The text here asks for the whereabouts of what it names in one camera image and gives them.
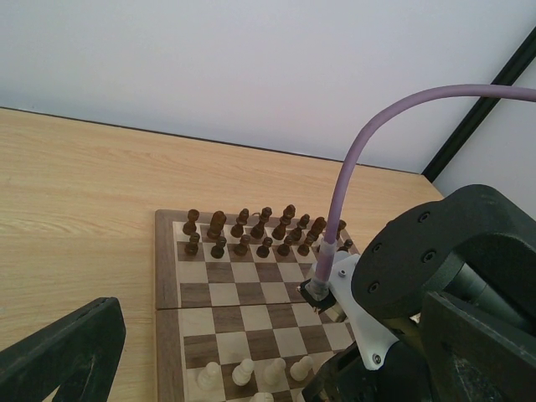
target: light square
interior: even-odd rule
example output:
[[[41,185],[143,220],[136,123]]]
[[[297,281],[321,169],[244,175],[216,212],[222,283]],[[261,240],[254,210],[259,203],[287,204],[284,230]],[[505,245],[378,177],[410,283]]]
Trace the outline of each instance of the light square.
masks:
[[[266,306],[240,306],[244,330],[271,329],[271,320]]]
[[[259,275],[253,262],[231,262],[234,281],[236,283],[258,282]]]
[[[222,364],[240,363],[251,358],[250,346],[245,332],[217,333],[219,361]]]
[[[266,304],[289,303],[291,301],[283,282],[263,282],[260,286],[265,295]]]
[[[213,306],[236,306],[238,291],[234,283],[209,283],[210,300]]]

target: wood grain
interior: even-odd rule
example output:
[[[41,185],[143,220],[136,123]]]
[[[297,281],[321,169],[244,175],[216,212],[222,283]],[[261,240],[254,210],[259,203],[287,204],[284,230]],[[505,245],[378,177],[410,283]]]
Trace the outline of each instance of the wood grain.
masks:
[[[153,400],[155,211],[269,205],[280,215],[294,204],[325,216],[340,167],[0,110],[0,349],[116,296],[127,334],[110,400]],[[419,175],[357,166],[343,218],[362,250],[389,220],[440,197]]]

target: white wall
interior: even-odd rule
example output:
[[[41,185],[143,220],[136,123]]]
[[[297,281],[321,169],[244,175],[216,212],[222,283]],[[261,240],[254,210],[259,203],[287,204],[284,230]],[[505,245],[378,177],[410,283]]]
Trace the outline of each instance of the white wall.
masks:
[[[536,88],[536,63],[516,85]],[[434,185],[445,195],[487,184],[536,219],[536,104],[501,100]]]
[[[342,159],[400,97],[490,82],[534,15],[534,0],[10,0],[0,106]],[[473,102],[404,113],[360,162],[421,172]]]

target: black plastic part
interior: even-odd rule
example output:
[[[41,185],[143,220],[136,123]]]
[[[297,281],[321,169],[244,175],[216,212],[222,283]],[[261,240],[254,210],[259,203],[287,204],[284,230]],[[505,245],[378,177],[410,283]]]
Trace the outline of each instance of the black plastic part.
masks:
[[[510,60],[499,72],[492,84],[513,85],[536,57],[536,28],[523,41]],[[452,132],[439,152],[423,171],[423,175],[433,182],[441,174],[446,165],[460,151],[463,144],[477,130],[487,115],[500,101],[496,98],[480,98],[469,110],[458,127]]]
[[[337,303],[337,300],[335,300],[335,296],[331,293],[331,291],[329,291],[328,295],[322,300],[313,299],[312,296],[307,291],[307,289],[305,288],[307,283],[309,283],[310,281],[311,281],[310,279],[307,279],[306,281],[302,282],[299,285],[298,289],[301,294],[301,297],[303,297],[303,299],[307,303],[309,303],[311,307],[317,308],[319,314],[321,312],[325,312],[328,308],[335,306],[335,304]]]
[[[119,301],[92,301],[0,352],[0,400],[106,401],[125,336]]]

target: pawn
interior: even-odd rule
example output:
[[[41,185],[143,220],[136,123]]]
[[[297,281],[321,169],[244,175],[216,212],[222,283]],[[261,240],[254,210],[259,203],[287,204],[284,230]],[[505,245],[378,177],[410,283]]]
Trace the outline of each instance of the pawn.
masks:
[[[218,374],[221,368],[219,364],[210,362],[201,370],[198,376],[198,387],[203,391],[210,391],[218,383]]]
[[[251,238],[248,234],[243,234],[240,237],[240,242],[234,247],[234,252],[237,256],[243,257],[248,253],[248,244],[250,243]]]
[[[291,245],[292,245],[292,237],[287,236],[283,240],[283,244],[277,247],[277,254],[282,255],[283,257],[286,257],[291,252]]]
[[[196,255],[199,250],[199,233],[193,232],[190,235],[190,241],[184,246],[184,252],[187,255]]]
[[[263,373],[265,382],[268,385],[275,385],[281,381],[281,378],[285,375],[286,362],[282,358],[274,360]]]
[[[254,367],[253,360],[250,358],[242,360],[242,363],[236,366],[233,370],[233,374],[231,375],[233,382],[240,387],[248,384]]]
[[[272,243],[273,243],[273,240],[271,239],[271,237],[265,237],[262,240],[262,245],[260,245],[259,248],[257,249],[257,255],[260,258],[266,258],[270,254],[270,247]]]
[[[216,240],[216,245],[210,251],[210,255],[214,258],[220,259],[225,254],[225,245],[227,244],[227,239],[224,236],[220,236]]]
[[[197,230],[195,221],[199,219],[199,211],[197,209],[190,209],[188,211],[188,222],[183,226],[183,233],[190,236]]]
[[[312,369],[312,358],[311,356],[304,356],[299,362],[295,362],[291,367],[291,377],[295,381],[303,381],[309,371]]]
[[[353,246],[353,242],[348,239],[344,241],[344,245],[341,245],[337,251],[350,251],[350,248]]]

